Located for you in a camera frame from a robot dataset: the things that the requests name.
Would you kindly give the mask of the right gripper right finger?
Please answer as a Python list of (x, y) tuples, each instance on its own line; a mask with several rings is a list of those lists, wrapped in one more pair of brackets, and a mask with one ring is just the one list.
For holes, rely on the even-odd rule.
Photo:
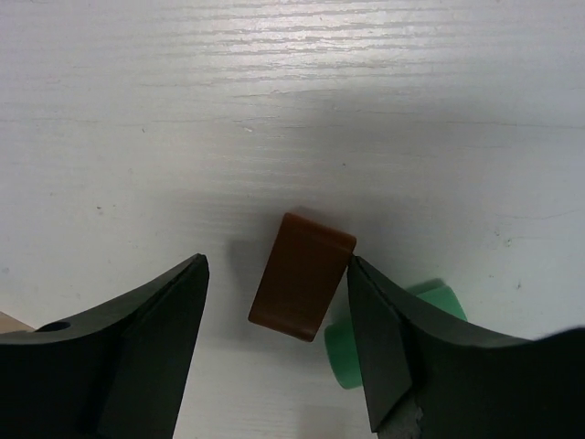
[(347, 271), (371, 430), (380, 438), (581, 438), (584, 331), (537, 340), (468, 323), (366, 260)]

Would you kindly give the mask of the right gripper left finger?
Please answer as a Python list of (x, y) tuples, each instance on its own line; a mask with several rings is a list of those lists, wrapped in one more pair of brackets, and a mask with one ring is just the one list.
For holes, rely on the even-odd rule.
[(1, 336), (4, 438), (170, 438), (209, 279), (194, 255), (89, 310)]

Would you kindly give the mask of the brown wood block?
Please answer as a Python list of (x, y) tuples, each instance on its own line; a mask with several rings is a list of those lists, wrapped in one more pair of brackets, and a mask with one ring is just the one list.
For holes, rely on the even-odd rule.
[(349, 233), (285, 213), (248, 320), (301, 341), (313, 341), (356, 243)]

